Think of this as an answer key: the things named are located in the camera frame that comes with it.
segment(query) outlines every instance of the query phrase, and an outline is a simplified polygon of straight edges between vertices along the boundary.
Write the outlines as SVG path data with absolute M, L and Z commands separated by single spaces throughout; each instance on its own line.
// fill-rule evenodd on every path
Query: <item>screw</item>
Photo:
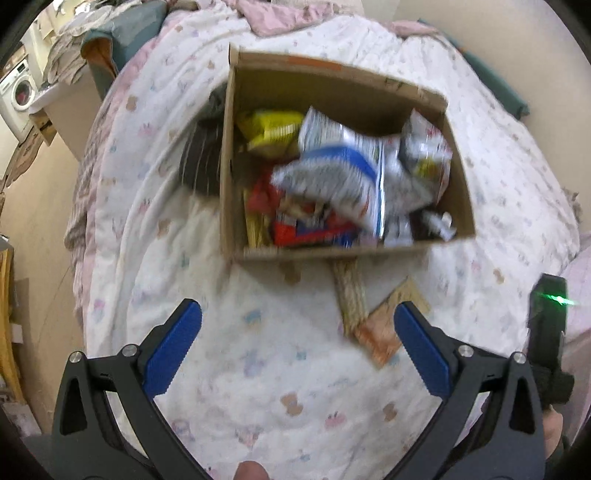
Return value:
M 123 354 L 123 356 L 134 356 L 136 353 L 138 353 L 138 346 L 134 345 L 133 343 L 125 345 L 121 349 L 121 353 Z
M 521 352 L 516 352 L 513 354 L 513 360 L 515 360 L 518 364 L 523 365 L 527 360 L 527 357 Z
M 465 358 L 470 358 L 472 355 L 474 355 L 474 349 L 470 345 L 460 345 L 457 351 Z
M 70 362 L 72 362 L 73 364 L 77 364 L 80 360 L 82 360 L 82 352 L 73 352 L 72 354 L 70 354 Z

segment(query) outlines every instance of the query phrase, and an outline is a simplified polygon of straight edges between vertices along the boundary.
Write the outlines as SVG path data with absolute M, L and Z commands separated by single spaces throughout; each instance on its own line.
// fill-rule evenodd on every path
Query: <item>blue and white package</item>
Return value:
M 304 151 L 299 160 L 276 168 L 271 184 L 286 193 L 326 202 L 371 235 L 384 234 L 384 163 L 370 161 L 345 145 Z

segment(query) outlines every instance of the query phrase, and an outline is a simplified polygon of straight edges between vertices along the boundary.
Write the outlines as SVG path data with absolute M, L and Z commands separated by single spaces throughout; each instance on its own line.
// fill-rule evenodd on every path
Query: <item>open cardboard box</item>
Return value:
M 472 204 L 460 155 L 445 115 L 447 101 L 441 95 L 401 80 L 331 61 L 239 51 L 230 47 L 230 75 L 220 160 L 220 234 L 224 256 L 233 260 L 297 260 L 354 257 L 400 251 L 417 251 L 442 240 L 417 240 L 404 247 L 299 247 L 250 248 L 246 238 L 243 189 L 258 177 L 259 158 L 238 152 L 234 119 L 239 112 L 255 109 L 296 110 L 313 106 L 363 134 L 400 133 L 416 108 L 445 136 L 453 158 L 450 179 L 436 210 L 449 212 L 457 228 L 454 241 L 475 235 Z

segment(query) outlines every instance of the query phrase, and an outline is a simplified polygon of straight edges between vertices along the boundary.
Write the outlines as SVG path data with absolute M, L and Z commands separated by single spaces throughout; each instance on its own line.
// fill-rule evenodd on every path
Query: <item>hand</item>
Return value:
M 260 464 L 247 461 L 238 465 L 234 480 L 269 480 L 269 475 Z
M 556 447 L 562 438 L 563 418 L 560 413 L 550 406 L 550 408 L 544 410 L 542 414 L 542 423 L 544 425 L 546 459 L 548 459 L 548 457 L 550 457 L 550 455 L 556 450 Z

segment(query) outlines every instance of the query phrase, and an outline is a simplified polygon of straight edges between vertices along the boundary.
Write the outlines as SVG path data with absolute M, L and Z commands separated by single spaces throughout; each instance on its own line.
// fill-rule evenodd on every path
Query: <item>white bedsheet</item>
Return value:
M 322 262 L 297 264 L 293 286 L 277 265 L 225 263 L 218 202 L 177 184 L 186 127 L 226 79 L 230 42 L 353 64 L 449 99 L 477 237 L 363 259 L 370 307 L 411 275 L 434 325 L 494 351 L 519 350 L 530 288 L 578 250 L 572 211 L 525 127 L 443 40 L 402 41 L 362 17 L 258 39 L 216 3 L 184 17 L 151 53 L 100 163 L 89 356 L 139 343 L 181 299 L 196 299 L 202 331 L 157 404 L 214 479 L 231 479 L 245 459 L 281 480 L 383 478 L 437 406 L 407 355 L 376 371 L 342 337 Z

